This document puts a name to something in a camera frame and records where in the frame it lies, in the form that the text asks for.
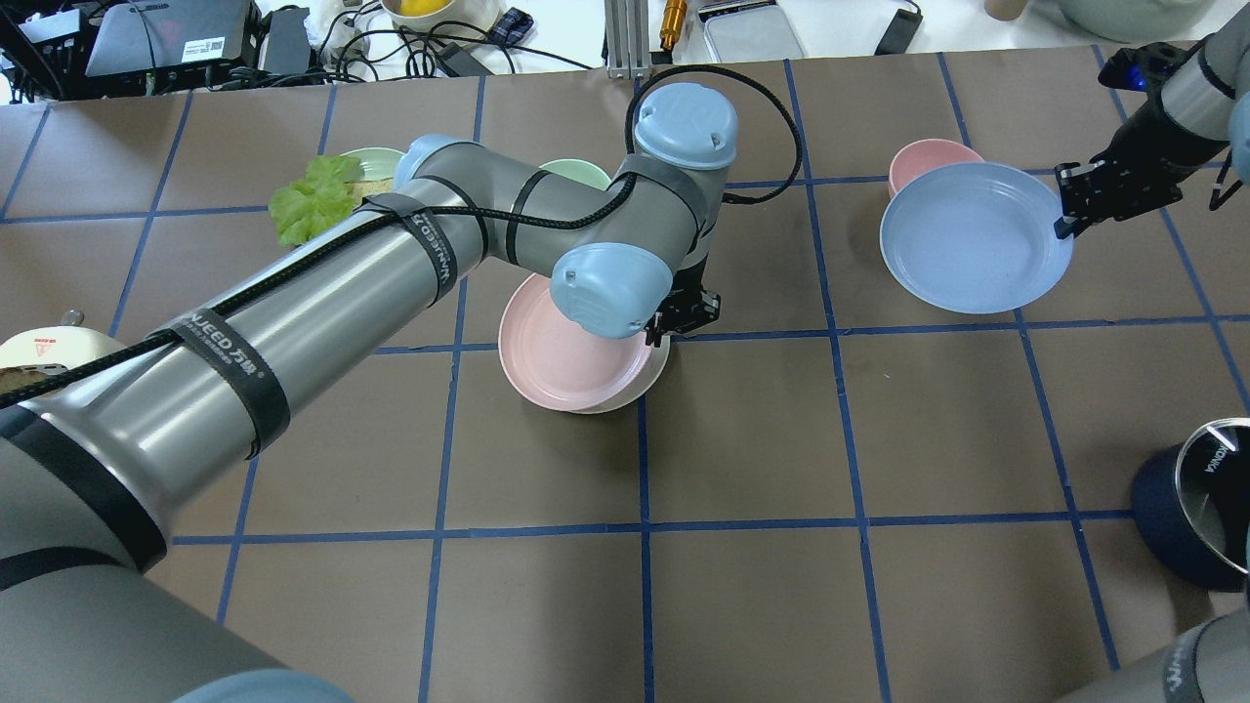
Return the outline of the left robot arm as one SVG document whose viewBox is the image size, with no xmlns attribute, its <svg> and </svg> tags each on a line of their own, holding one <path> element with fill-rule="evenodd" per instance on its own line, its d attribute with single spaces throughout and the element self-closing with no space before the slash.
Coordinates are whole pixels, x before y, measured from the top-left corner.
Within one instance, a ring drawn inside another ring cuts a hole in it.
<svg viewBox="0 0 1250 703">
<path fill-rule="evenodd" d="M 2 395 L 5 702 L 345 702 L 148 570 L 172 520 L 482 260 L 549 276 L 608 339 L 690 326 L 671 298 L 728 203 L 738 114 L 650 81 L 608 190 L 424 135 L 394 190 L 142 341 Z"/>
</svg>

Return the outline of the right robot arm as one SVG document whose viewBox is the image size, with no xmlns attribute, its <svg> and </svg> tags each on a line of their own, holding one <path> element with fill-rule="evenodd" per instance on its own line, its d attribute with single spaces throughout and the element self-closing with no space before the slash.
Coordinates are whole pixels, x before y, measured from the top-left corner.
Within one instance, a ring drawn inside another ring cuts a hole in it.
<svg viewBox="0 0 1250 703">
<path fill-rule="evenodd" d="M 1055 169 L 1058 240 L 1182 199 L 1180 184 L 1218 154 L 1216 210 L 1248 183 L 1248 13 L 1240 10 L 1182 58 L 1168 44 L 1122 50 L 1100 81 L 1142 89 L 1145 103 L 1089 163 Z M 1191 584 L 1248 597 L 1248 419 L 1211 420 L 1151 458 L 1131 487 L 1135 525 L 1152 555 Z M 1245 702 L 1248 600 L 1070 702 Z"/>
</svg>

